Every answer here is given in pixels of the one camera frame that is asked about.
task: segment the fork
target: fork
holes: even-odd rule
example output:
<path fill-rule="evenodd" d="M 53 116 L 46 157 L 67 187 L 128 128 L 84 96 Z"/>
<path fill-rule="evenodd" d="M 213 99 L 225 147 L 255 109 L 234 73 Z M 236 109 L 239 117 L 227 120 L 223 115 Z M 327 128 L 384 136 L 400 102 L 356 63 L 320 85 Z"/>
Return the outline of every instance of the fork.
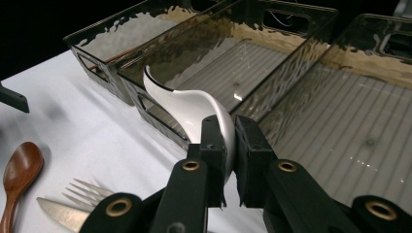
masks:
<path fill-rule="evenodd" d="M 83 193 L 75 191 L 69 187 L 66 187 L 66 189 L 69 190 L 71 193 L 77 195 L 78 197 L 85 199 L 86 201 L 79 200 L 64 192 L 63 192 L 63 195 L 89 212 L 92 212 L 94 208 L 97 206 L 97 204 L 99 204 L 99 202 L 102 201 L 104 198 L 114 194 L 114 192 L 110 190 L 106 190 L 99 186 L 86 183 L 78 179 L 73 179 L 73 180 L 86 187 L 84 188 L 84 187 L 79 186 L 78 184 L 70 183 L 72 186 L 74 186 L 75 188 L 77 188 Z"/>

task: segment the white spoon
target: white spoon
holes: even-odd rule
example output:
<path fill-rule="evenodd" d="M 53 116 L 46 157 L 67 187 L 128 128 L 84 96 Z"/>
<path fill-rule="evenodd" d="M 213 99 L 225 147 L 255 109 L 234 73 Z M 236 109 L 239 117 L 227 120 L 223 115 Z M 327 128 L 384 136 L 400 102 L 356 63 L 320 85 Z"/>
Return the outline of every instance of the white spoon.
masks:
<path fill-rule="evenodd" d="M 143 83 L 153 99 L 181 124 L 193 144 L 200 143 L 202 120 L 217 116 L 227 149 L 226 183 L 233 168 L 235 152 L 235 130 L 227 109 L 205 91 L 173 90 L 163 86 L 152 77 L 149 66 L 144 69 Z"/>

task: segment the plastic tray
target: plastic tray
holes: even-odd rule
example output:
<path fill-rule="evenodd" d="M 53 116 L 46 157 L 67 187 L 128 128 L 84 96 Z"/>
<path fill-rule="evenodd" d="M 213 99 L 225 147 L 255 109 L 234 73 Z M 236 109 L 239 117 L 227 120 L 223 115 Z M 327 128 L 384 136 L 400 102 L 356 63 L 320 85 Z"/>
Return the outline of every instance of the plastic tray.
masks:
<path fill-rule="evenodd" d="M 371 194 L 412 214 L 411 32 L 410 19 L 359 16 L 259 121 L 343 204 Z"/>
<path fill-rule="evenodd" d="M 224 4 L 147 0 L 68 35 L 63 41 L 90 78 L 133 105 L 117 74 L 118 67 L 187 30 Z"/>
<path fill-rule="evenodd" d="M 189 140 L 145 91 L 143 68 L 173 89 L 202 89 L 233 116 L 260 119 L 327 49 L 337 12 L 238 1 L 119 69 L 140 115 L 182 148 Z"/>

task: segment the wooden spoon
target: wooden spoon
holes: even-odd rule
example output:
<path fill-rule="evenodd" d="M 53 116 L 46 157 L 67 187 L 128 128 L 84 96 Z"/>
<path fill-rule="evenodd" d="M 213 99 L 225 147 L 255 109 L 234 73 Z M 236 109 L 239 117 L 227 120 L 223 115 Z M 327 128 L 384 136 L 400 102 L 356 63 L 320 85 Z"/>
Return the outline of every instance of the wooden spoon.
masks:
<path fill-rule="evenodd" d="M 31 142 L 22 143 L 13 153 L 4 172 L 3 185 L 7 195 L 0 233 L 13 232 L 13 220 L 19 198 L 37 178 L 43 167 L 43 155 Z"/>

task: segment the wooden spoon handle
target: wooden spoon handle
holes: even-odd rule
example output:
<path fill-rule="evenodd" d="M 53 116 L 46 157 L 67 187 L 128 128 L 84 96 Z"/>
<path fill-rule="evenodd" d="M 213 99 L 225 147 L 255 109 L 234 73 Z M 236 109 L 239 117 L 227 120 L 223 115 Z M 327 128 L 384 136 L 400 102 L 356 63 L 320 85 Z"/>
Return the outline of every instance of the wooden spoon handle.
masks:
<path fill-rule="evenodd" d="M 0 222 L 0 233 L 13 232 L 13 220 L 15 219 L 16 206 L 17 200 L 14 198 L 7 198 L 6 207 Z"/>

